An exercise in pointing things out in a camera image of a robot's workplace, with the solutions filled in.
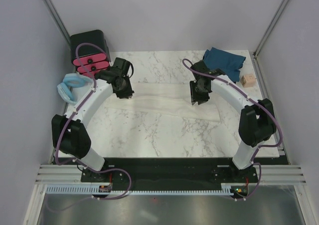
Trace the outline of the white t shirt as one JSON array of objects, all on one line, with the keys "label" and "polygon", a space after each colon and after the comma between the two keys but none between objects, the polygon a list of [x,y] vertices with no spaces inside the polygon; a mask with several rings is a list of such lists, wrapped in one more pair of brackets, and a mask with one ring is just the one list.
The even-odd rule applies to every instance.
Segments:
[{"label": "white t shirt", "polygon": [[220,114],[213,99],[201,105],[192,105],[188,84],[134,83],[130,99],[111,95],[106,108],[157,113],[185,119],[220,122]]}]

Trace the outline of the black pink drawer box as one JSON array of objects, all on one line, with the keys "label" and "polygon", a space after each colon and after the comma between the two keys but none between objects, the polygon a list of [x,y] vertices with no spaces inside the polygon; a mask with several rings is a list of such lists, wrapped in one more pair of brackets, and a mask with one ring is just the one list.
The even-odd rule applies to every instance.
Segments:
[{"label": "black pink drawer box", "polygon": [[[88,75],[88,71],[95,74],[110,65],[109,49],[105,40],[104,33],[101,30],[91,30],[70,36],[71,43],[71,62],[76,67],[79,74]],[[76,48],[83,43],[90,43],[98,46],[104,52],[91,45],[83,45],[78,49],[78,57],[84,68],[81,67],[76,57]]]}]

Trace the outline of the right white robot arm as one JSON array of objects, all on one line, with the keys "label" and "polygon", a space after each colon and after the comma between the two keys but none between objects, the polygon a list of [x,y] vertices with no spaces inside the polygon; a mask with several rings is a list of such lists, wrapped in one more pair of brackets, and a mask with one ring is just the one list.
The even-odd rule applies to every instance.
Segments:
[{"label": "right white robot arm", "polygon": [[232,158],[233,166],[228,169],[229,178],[239,182],[246,177],[245,169],[252,165],[264,142],[279,131],[273,104],[269,99],[258,100],[250,97],[231,81],[225,72],[219,68],[209,69],[203,60],[187,69],[194,76],[194,80],[189,83],[192,105],[208,102],[209,94],[214,92],[240,115],[238,133],[241,142]]}]

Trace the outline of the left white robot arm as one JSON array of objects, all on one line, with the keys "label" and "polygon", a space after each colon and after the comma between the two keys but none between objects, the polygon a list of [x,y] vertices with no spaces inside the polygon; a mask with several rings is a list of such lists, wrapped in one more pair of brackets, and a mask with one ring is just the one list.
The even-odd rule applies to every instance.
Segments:
[{"label": "left white robot arm", "polygon": [[68,154],[80,164],[92,170],[92,176],[99,182],[106,181],[109,169],[105,159],[91,146],[87,126],[98,108],[112,94],[119,99],[129,99],[134,91],[130,83],[131,62],[116,58],[114,64],[96,74],[84,76],[67,74],[58,92],[72,109],[64,115],[55,115],[51,120],[55,161],[60,164],[59,152]]}]

